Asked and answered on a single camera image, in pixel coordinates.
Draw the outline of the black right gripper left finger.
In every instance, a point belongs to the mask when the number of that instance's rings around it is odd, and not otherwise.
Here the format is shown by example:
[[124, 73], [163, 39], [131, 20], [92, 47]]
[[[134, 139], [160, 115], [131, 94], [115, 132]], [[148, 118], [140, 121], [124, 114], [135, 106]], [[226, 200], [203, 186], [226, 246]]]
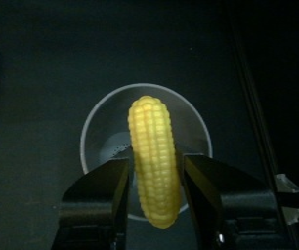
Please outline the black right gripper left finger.
[[67, 190], [51, 250], [127, 250], [130, 159], [111, 159]]

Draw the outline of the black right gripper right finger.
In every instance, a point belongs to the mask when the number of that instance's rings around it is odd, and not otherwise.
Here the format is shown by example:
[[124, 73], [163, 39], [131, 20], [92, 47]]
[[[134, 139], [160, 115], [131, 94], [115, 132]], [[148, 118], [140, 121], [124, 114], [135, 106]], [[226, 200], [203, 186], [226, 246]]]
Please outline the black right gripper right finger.
[[297, 250], [261, 180], [201, 154], [183, 157], [182, 175], [201, 250]]

